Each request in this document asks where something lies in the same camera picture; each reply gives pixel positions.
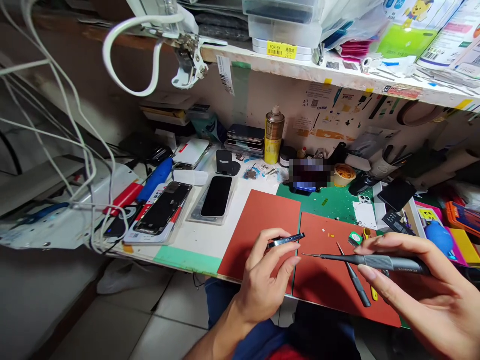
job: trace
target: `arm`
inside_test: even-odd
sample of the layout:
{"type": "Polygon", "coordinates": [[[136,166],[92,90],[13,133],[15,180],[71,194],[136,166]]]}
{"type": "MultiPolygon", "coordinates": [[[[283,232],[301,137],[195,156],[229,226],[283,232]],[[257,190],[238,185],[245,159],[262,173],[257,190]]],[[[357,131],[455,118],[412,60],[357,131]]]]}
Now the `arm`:
{"type": "Polygon", "coordinates": [[[276,278],[272,271],[280,258],[296,251],[300,244],[286,243],[274,247],[265,255],[269,240],[291,236],[282,229],[260,233],[245,264],[240,291],[216,325],[190,350],[185,360],[231,359],[239,342],[258,324],[270,319],[284,300],[285,291],[295,265],[301,260],[292,256],[285,260],[276,278]]]}

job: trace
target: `leg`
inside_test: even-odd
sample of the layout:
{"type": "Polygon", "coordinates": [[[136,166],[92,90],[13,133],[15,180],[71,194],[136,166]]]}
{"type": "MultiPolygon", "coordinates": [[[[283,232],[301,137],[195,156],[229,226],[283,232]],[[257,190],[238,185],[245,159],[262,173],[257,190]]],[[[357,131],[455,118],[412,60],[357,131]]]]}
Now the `leg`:
{"type": "MultiPolygon", "coordinates": [[[[229,307],[240,285],[216,278],[210,278],[205,283],[206,301],[208,304],[208,329],[214,327],[222,314],[229,307]]],[[[276,326],[272,320],[259,323],[241,341],[234,359],[266,359],[272,352],[287,342],[287,329],[276,326]]]]}
{"type": "Polygon", "coordinates": [[[290,344],[312,359],[360,360],[354,327],[344,312],[300,301],[288,330],[290,344]]]}

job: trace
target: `floor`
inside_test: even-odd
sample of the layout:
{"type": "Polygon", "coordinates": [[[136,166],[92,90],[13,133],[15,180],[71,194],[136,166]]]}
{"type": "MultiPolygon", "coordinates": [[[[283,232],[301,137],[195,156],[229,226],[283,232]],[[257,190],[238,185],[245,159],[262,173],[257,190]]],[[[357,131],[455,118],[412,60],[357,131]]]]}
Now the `floor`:
{"type": "MultiPolygon", "coordinates": [[[[207,332],[205,290],[197,290],[192,274],[155,271],[155,285],[97,297],[50,360],[182,359],[207,332]]],[[[285,298],[272,320],[288,327],[296,308],[285,298]]],[[[375,359],[362,339],[357,346],[363,360],[375,359]]]]}

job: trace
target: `fingernail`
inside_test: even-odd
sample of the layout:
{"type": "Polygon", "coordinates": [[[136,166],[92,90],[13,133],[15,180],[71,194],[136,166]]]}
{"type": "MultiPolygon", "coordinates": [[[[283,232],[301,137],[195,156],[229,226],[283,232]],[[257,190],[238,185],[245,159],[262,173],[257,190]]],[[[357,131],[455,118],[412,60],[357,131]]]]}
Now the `fingernail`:
{"type": "Polygon", "coordinates": [[[377,273],[370,266],[358,265],[358,272],[363,275],[367,281],[371,282],[377,278],[377,273]]]}

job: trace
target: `spray can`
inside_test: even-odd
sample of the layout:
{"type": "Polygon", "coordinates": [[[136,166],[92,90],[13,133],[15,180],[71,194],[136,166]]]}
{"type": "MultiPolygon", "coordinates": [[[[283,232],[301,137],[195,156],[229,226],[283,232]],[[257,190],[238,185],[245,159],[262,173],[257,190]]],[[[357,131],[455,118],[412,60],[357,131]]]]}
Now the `spray can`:
{"type": "Polygon", "coordinates": [[[265,121],[265,162],[275,165],[279,162],[285,116],[280,112],[280,107],[275,105],[265,121]]]}

